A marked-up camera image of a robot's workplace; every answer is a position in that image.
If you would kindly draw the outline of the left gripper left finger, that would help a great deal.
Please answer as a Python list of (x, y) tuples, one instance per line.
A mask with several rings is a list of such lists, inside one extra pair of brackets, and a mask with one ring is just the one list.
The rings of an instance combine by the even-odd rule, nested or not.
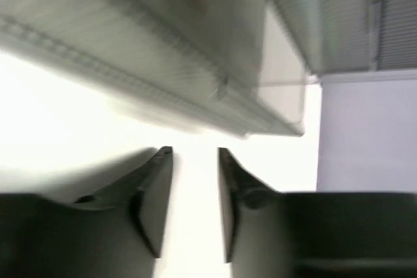
[(173, 149), (164, 146), (72, 203), (2, 194), (1, 276), (151, 277), (172, 178)]

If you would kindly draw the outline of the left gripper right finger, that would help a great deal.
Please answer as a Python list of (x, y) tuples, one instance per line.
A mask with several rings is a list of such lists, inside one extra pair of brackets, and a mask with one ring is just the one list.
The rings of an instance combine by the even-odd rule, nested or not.
[(233, 277), (415, 277), (416, 195), (281, 193), (218, 149)]

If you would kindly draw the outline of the clear acrylic drawer organizer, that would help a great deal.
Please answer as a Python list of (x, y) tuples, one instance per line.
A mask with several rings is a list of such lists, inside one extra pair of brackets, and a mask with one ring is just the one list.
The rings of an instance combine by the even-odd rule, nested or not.
[(1, 48), (146, 110), (299, 137), (310, 76), (416, 77), (416, 0), (1, 0)]

